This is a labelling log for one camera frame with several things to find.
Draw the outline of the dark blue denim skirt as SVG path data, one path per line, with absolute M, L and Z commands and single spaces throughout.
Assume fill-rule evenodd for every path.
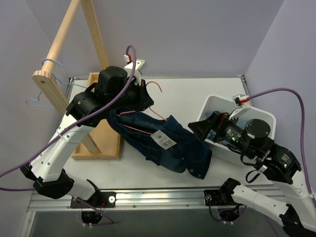
M 211 149 L 175 117 L 156 119 L 143 112 L 115 110 L 107 122 L 146 160 L 173 172 L 188 171 L 195 178 L 206 177 Z

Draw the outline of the light blue wire hanger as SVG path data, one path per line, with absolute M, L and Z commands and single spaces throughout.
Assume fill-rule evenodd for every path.
M 38 108 L 55 108 L 60 113 L 63 113 L 68 107 L 69 102 L 67 98 L 62 94 L 61 88 L 58 86 L 58 82 L 62 85 L 67 86 L 78 86 L 81 88 L 86 88 L 85 86 L 76 83 L 65 83 L 58 79 L 53 73 L 46 72 L 43 70 L 35 71 L 32 79 L 39 85 L 41 92 L 36 99 L 30 98 L 26 99 L 25 103 L 31 107 Z M 40 96 L 44 94 L 51 106 L 39 105 L 37 102 L 40 101 Z

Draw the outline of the light blue denim skirt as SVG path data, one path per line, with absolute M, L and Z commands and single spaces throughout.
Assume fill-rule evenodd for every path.
M 214 118 L 211 120 L 208 139 L 230 149 L 241 150 L 249 142 L 243 138 L 243 129 L 237 125 L 237 119 Z

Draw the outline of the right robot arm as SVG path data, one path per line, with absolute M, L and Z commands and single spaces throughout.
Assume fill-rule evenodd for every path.
M 281 225 L 290 237 L 316 235 L 315 198 L 308 191 L 301 165 L 289 149 L 269 137 L 268 123 L 255 118 L 240 128 L 236 118 L 230 120 L 228 113 L 215 111 L 205 120 L 189 123 L 188 127 L 200 140 L 214 131 L 214 143 L 225 141 L 239 153 L 240 159 L 253 160 L 254 163 L 246 165 L 264 175 L 287 198 L 286 202 L 274 200 L 228 178 L 219 189 L 221 202 L 245 205 L 264 214 Z

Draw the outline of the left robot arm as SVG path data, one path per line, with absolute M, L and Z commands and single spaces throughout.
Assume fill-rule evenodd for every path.
M 49 147 L 21 167 L 21 172 L 34 181 L 38 194 L 59 199 L 65 195 L 81 198 L 88 207 L 99 203 L 100 190 L 90 180 L 67 173 L 64 165 L 75 148 L 111 111 L 130 109 L 144 111 L 154 104 L 142 79 L 144 66 L 132 63 L 124 68 L 109 66 L 99 73 L 98 81 L 77 94 L 66 109 L 59 129 Z

